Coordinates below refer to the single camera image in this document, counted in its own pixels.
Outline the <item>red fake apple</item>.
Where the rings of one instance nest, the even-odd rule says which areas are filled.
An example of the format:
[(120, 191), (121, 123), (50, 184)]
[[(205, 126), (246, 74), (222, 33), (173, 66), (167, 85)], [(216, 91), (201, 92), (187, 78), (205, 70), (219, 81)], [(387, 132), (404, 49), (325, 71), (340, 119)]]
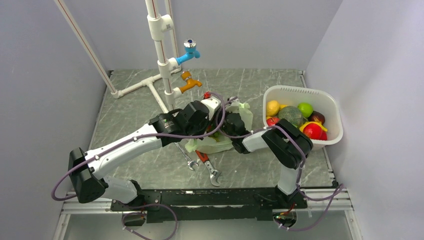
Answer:
[(277, 124), (278, 122), (280, 121), (280, 119), (278, 118), (278, 117), (276, 117), (276, 116), (268, 116), (267, 118), (266, 118), (266, 124), (268, 125), (268, 126), (274, 126), (275, 124)]

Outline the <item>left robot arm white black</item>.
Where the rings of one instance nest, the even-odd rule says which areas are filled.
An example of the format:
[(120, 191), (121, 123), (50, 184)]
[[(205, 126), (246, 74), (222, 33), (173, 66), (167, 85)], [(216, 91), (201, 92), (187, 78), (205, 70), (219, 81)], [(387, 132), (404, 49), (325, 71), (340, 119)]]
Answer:
[(80, 147), (73, 149), (69, 153), (68, 171), (78, 202), (117, 198), (129, 209), (139, 209), (144, 203), (140, 185), (134, 180), (109, 177), (108, 173), (144, 153), (186, 137), (203, 138), (218, 108), (216, 100), (195, 100), (183, 109), (158, 114), (135, 132), (108, 145), (86, 152)]

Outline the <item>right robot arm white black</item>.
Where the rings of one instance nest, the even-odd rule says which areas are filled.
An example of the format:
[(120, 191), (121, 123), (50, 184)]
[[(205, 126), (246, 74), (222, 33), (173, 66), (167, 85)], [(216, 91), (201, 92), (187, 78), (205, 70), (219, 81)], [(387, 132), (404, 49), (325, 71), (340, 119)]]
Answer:
[(249, 154), (261, 149), (272, 151), (281, 163), (275, 200), (280, 207), (289, 207), (299, 192), (300, 170), (313, 148), (312, 141), (284, 118), (274, 125), (249, 132), (240, 114), (228, 113), (221, 130), (228, 135), (234, 149), (240, 154)]

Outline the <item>pale green plastic bag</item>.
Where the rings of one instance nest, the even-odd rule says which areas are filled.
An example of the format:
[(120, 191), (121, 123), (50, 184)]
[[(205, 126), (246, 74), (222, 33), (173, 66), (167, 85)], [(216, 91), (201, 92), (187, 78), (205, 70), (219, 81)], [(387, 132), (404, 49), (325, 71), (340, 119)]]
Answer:
[[(253, 124), (253, 113), (250, 108), (251, 107), (247, 102), (239, 101), (239, 110), (234, 112), (240, 114), (241, 119), (244, 121), (245, 127), (249, 132), (252, 130)], [(215, 154), (232, 149), (232, 140), (236, 139), (229, 138), (218, 130), (204, 139), (190, 139), (184, 147), (189, 153), (197, 150), (204, 154)]]

